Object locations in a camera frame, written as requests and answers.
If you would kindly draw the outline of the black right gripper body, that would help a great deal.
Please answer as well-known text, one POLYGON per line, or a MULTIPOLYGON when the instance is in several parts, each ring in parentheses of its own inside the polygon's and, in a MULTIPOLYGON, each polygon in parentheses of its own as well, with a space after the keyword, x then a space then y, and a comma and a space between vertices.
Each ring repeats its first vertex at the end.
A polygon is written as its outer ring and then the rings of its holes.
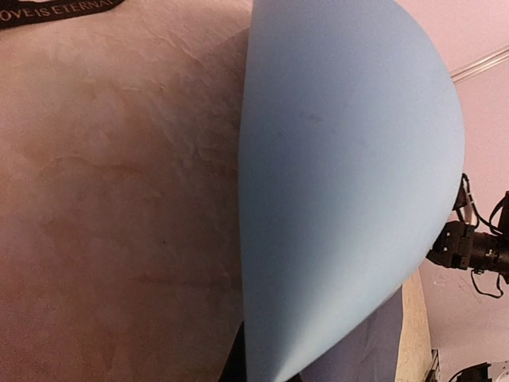
POLYGON ((508 281, 508 195, 484 219, 472 196, 470 181, 464 173, 453 211, 457 219, 445 224, 426 258, 438 266, 470 271, 475 291, 490 298, 502 298, 501 282, 508 281), (497 274, 497 294, 483 292, 475 276, 485 272, 497 274))

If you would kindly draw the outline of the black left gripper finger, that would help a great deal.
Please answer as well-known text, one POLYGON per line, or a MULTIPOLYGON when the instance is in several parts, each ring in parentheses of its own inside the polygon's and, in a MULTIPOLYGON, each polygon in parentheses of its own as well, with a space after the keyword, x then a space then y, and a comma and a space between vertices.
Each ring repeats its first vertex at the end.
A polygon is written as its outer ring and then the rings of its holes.
POLYGON ((218 382, 246 382, 245 321, 235 335, 218 382))

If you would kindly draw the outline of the blue wrapping paper sheet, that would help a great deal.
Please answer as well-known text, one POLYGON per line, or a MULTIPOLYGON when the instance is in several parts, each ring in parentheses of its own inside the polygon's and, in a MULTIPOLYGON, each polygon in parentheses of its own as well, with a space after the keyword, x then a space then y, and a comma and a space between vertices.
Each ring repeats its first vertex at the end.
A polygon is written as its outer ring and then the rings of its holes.
POLYGON ((464 148, 449 71, 397 2, 254 2, 239 136, 248 380, 289 380, 416 271, 464 148))

